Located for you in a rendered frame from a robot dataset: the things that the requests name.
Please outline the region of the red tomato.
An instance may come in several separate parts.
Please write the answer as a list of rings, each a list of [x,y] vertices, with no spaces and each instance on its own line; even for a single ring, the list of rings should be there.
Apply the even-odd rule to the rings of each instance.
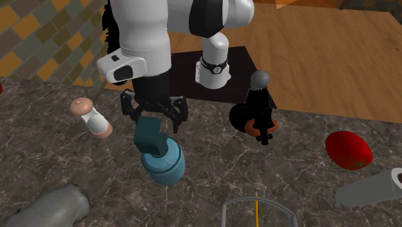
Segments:
[[[373,160],[369,145],[355,133],[337,131],[331,133],[325,141],[328,156],[346,170],[359,170]]]

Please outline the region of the black figure on orange base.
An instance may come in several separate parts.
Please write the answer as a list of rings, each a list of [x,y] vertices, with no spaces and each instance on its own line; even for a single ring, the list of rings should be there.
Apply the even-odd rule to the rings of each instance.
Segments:
[[[270,76],[264,70],[257,70],[251,75],[251,85],[246,100],[238,103],[229,112],[229,121],[239,132],[247,133],[262,145],[268,145],[271,134],[278,128],[272,118],[273,109],[269,106],[267,85]]]

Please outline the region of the grey animal figure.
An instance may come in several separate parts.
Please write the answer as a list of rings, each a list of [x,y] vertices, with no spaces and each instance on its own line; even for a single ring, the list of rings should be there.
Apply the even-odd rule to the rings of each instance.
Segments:
[[[85,190],[70,183],[37,198],[23,210],[17,210],[5,227],[72,227],[81,222],[92,208]]]

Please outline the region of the black robot stand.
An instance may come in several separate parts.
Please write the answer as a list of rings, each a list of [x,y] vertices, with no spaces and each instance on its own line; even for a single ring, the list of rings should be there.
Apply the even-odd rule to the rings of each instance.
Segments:
[[[223,103],[242,103],[250,87],[250,76],[256,67],[245,46],[228,51],[231,78],[223,88],[210,90],[195,82],[195,64],[201,51],[175,53],[169,71],[170,95]]]

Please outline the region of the pink and white shaker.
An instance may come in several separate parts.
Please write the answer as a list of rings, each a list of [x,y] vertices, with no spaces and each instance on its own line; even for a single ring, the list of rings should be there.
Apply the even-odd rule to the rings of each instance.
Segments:
[[[73,115],[79,116],[90,132],[99,139],[108,137],[113,131],[110,122],[95,109],[92,100],[87,97],[73,100],[70,111]]]

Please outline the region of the yellow pencil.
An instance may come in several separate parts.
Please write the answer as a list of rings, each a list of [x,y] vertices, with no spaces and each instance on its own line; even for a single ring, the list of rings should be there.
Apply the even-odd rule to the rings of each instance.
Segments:
[[[255,190],[256,198],[258,198],[258,190]],[[259,227],[259,220],[258,220],[258,201],[254,200],[254,220],[255,220],[255,227]]]

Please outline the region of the grey tube with white end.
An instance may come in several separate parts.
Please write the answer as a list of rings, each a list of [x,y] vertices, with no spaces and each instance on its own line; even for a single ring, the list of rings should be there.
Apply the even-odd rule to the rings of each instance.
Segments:
[[[402,197],[402,168],[385,172],[343,186],[336,191],[336,204],[352,208]]]

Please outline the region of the blue bottle with teal cap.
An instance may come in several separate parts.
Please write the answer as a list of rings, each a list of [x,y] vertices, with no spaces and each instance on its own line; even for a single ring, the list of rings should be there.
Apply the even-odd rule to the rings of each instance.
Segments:
[[[158,184],[171,185],[181,179],[185,170],[181,146],[160,131],[161,120],[141,116],[134,134],[134,144],[141,153],[145,171]]]

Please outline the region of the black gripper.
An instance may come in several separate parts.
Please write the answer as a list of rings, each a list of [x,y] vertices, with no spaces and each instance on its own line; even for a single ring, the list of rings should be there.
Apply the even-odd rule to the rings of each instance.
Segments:
[[[169,71],[151,77],[132,79],[134,92],[125,89],[120,94],[122,114],[130,116],[137,124],[139,117],[145,110],[147,112],[160,112],[170,118],[173,123],[173,133],[188,118],[186,98],[183,96],[170,97]],[[133,107],[132,101],[139,104]]]

